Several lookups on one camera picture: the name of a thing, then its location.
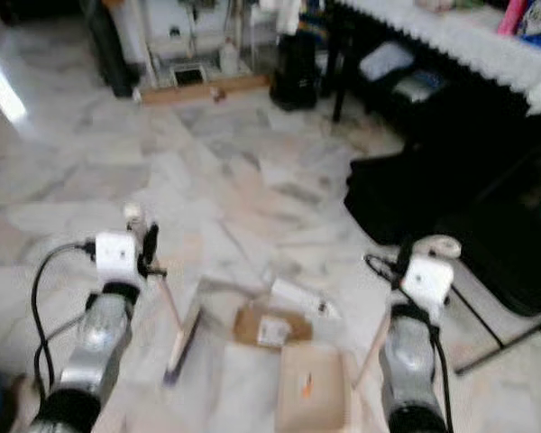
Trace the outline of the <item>labelled brown cardboard piece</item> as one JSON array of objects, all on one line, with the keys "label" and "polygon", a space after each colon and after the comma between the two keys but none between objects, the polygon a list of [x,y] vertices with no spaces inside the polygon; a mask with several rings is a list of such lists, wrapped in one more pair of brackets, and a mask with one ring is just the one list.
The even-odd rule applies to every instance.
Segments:
[{"label": "labelled brown cardboard piece", "polygon": [[239,344],[280,350],[288,344],[311,341],[315,330],[302,314],[247,304],[238,309],[231,335]]}]

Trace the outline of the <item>cream long handled dustpan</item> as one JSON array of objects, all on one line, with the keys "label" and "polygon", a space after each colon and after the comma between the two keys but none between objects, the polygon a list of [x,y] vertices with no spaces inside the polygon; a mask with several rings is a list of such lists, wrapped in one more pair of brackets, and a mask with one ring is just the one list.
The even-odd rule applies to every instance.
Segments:
[{"label": "cream long handled dustpan", "polygon": [[[418,240],[412,255],[448,261],[462,245],[449,235]],[[381,409],[387,433],[454,433],[449,375],[440,315],[428,315],[402,289],[375,331],[370,355],[381,368]],[[362,380],[350,379],[348,357],[331,346],[288,344],[281,352],[276,433],[348,433],[354,392]]]}]

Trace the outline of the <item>large black bag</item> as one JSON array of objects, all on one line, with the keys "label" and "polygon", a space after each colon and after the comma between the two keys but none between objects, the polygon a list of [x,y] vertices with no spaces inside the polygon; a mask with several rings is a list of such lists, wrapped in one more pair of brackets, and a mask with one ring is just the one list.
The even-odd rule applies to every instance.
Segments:
[{"label": "large black bag", "polygon": [[344,206],[381,246],[450,235],[506,309],[541,314],[541,115],[468,121],[397,155],[352,162]]}]

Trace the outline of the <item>white paper scrap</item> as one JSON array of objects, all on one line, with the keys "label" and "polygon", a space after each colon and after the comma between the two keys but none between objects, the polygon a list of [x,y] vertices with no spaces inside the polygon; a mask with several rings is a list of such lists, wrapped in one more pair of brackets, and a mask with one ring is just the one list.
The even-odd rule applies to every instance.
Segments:
[{"label": "white paper scrap", "polygon": [[270,304],[279,309],[303,314],[307,318],[341,320],[342,314],[331,300],[294,281],[278,278],[270,286]]}]

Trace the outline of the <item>black metal stand legs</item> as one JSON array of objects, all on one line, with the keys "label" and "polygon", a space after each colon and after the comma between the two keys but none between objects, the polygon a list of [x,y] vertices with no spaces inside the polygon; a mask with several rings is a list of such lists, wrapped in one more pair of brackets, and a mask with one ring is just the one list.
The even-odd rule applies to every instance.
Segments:
[{"label": "black metal stand legs", "polygon": [[469,360],[468,363],[453,366],[453,372],[457,375],[465,376],[469,372],[476,370],[476,368],[480,368],[485,364],[492,362],[492,360],[497,357],[504,355],[506,351],[514,349],[515,346],[525,343],[527,339],[533,337],[535,334],[541,333],[541,320],[538,320],[531,323],[531,325],[523,330],[522,333],[507,339],[502,338],[501,335],[497,333],[497,330],[493,329],[493,326],[490,325],[483,314],[468,300],[467,296],[465,296],[460,289],[456,288],[455,285],[452,286],[451,296],[449,297],[454,298],[459,304],[464,306],[470,317],[481,326],[481,329],[483,329],[486,336],[496,343],[496,346],[494,346],[492,350],[483,352],[483,354],[478,355],[475,359]]}]

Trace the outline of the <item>light wooden plank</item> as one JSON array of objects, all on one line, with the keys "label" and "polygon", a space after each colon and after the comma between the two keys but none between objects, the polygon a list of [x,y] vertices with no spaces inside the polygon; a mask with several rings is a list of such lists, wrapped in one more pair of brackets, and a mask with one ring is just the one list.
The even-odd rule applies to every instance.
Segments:
[{"label": "light wooden plank", "polygon": [[181,87],[142,89],[137,94],[137,100],[143,105],[180,104],[206,99],[221,102],[230,96],[266,90],[270,85],[271,76],[236,76]]}]

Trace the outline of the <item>grey plastic packet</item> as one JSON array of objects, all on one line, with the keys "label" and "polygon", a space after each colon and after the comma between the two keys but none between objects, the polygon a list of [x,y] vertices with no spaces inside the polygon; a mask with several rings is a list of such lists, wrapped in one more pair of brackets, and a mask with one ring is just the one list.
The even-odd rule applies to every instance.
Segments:
[{"label": "grey plastic packet", "polygon": [[412,104],[426,102],[432,95],[446,87],[448,81],[444,76],[436,71],[420,69],[412,71],[404,78],[399,79],[394,87],[391,88],[391,94],[397,95]]}]

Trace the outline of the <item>white plastic bundle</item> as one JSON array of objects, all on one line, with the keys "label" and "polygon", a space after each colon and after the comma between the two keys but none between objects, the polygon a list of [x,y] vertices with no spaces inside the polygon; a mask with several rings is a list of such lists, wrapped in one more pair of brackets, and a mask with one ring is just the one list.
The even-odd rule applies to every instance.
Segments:
[{"label": "white plastic bundle", "polygon": [[383,42],[377,49],[365,55],[358,70],[366,81],[378,81],[398,69],[406,69],[415,60],[415,55],[406,46],[396,41]]}]

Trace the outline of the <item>small black sack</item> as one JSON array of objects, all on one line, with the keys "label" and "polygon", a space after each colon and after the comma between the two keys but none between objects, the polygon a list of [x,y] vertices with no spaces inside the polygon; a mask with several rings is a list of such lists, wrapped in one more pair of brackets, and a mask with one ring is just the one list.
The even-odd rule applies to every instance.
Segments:
[{"label": "small black sack", "polygon": [[311,110],[317,103],[317,39],[310,32],[280,34],[270,99],[283,111]]}]

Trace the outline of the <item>white cabinet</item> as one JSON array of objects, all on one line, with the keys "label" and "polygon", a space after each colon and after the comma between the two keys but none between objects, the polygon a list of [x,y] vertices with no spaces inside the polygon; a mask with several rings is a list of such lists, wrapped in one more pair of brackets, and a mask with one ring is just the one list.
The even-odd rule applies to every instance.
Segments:
[{"label": "white cabinet", "polygon": [[258,0],[124,0],[143,90],[270,73],[278,33]]}]

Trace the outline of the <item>table with white lace cloth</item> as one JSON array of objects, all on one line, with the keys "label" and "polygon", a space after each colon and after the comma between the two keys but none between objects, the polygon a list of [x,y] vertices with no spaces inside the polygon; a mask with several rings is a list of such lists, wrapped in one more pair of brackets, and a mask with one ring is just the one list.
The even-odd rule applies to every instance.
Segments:
[{"label": "table with white lace cloth", "polygon": [[498,34],[502,12],[489,5],[470,11],[428,12],[415,0],[331,0],[423,42],[482,78],[509,87],[541,113],[541,47]]}]

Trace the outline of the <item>pink packet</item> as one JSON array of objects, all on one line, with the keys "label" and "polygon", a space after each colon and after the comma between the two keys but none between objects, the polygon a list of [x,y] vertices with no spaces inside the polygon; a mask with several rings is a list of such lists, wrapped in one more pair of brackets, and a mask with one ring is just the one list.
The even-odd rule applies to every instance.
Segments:
[{"label": "pink packet", "polygon": [[498,25],[497,34],[514,34],[527,4],[529,0],[491,0],[491,5],[504,5],[504,16]]}]

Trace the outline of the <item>dark upright post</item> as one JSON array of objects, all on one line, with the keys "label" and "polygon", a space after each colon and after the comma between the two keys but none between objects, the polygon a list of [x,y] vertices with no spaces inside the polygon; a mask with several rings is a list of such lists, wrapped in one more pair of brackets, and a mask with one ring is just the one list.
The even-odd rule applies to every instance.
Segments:
[{"label": "dark upright post", "polygon": [[115,25],[113,13],[103,0],[78,0],[94,46],[100,74],[115,97],[132,98],[138,75],[125,61],[121,34]]}]

